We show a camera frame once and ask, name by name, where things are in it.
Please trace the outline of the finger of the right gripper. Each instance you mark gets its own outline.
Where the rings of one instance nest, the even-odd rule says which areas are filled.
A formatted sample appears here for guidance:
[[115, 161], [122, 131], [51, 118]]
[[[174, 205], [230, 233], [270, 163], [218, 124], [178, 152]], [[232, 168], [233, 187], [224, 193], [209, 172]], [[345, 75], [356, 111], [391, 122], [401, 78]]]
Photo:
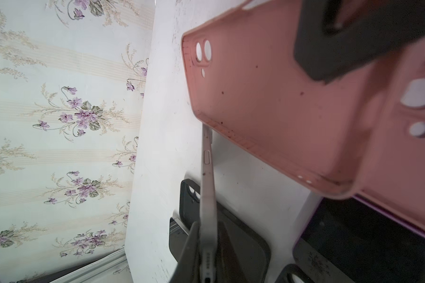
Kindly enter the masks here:
[[425, 37], [425, 1], [388, 1], [335, 28], [341, 1], [303, 1], [293, 56], [315, 81], [332, 81]]

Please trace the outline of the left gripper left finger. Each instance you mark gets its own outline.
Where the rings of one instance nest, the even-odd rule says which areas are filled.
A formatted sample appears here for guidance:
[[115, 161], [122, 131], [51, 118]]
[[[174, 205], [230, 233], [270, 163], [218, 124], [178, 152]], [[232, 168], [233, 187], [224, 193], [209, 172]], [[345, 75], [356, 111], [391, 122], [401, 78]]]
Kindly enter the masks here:
[[198, 248], [198, 221], [191, 226], [188, 238], [184, 244], [181, 258], [170, 279], [170, 283], [199, 283], [200, 282], [200, 252]]

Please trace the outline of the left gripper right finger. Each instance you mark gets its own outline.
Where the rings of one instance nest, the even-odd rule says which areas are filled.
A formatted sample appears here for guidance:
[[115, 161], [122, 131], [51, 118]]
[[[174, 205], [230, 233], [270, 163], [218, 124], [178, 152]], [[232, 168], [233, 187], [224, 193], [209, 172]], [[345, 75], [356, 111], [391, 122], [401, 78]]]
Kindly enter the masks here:
[[247, 283], [225, 224], [218, 222], [217, 227], [216, 283]]

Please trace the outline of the black phone case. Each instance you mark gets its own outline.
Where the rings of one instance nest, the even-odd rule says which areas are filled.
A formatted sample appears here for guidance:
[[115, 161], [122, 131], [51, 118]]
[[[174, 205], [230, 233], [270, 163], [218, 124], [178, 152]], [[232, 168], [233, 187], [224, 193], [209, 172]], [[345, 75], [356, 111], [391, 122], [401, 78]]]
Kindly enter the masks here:
[[283, 268], [275, 283], [314, 283], [296, 264]]
[[[268, 243], [247, 224], [231, 213], [221, 203], [217, 204], [218, 220], [229, 233], [233, 248], [248, 282], [263, 283], [268, 271], [271, 250]], [[190, 231], [191, 225], [200, 219], [200, 186], [191, 179], [180, 185], [178, 218]]]

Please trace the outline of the black phone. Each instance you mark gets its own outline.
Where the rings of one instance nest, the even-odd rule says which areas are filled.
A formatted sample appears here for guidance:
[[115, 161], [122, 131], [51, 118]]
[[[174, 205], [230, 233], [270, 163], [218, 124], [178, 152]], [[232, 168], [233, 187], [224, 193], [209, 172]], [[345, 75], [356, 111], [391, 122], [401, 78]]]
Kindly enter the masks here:
[[169, 250], [175, 260], [181, 259], [184, 245], [188, 238], [188, 229], [178, 217], [170, 218], [169, 225]]

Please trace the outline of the pink-cased phone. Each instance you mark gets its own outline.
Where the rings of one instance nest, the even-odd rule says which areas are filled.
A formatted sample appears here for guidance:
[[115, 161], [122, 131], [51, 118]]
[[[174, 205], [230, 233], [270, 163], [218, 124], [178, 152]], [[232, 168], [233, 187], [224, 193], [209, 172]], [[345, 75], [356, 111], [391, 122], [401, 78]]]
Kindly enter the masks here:
[[410, 61], [403, 48], [329, 84], [293, 57], [300, 1], [238, 6], [181, 40], [197, 119], [250, 154], [328, 198], [361, 189], [373, 131]]
[[368, 153], [359, 196], [425, 234], [425, 38], [402, 53]]

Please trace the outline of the purple smartphone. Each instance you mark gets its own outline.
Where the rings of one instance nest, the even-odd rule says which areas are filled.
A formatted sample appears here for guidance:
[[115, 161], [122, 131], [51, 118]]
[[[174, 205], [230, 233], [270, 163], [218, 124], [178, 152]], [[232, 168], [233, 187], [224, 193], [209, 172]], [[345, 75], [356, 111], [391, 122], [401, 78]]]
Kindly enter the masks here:
[[314, 283], [425, 283], [425, 237], [355, 199], [322, 199], [293, 257]]

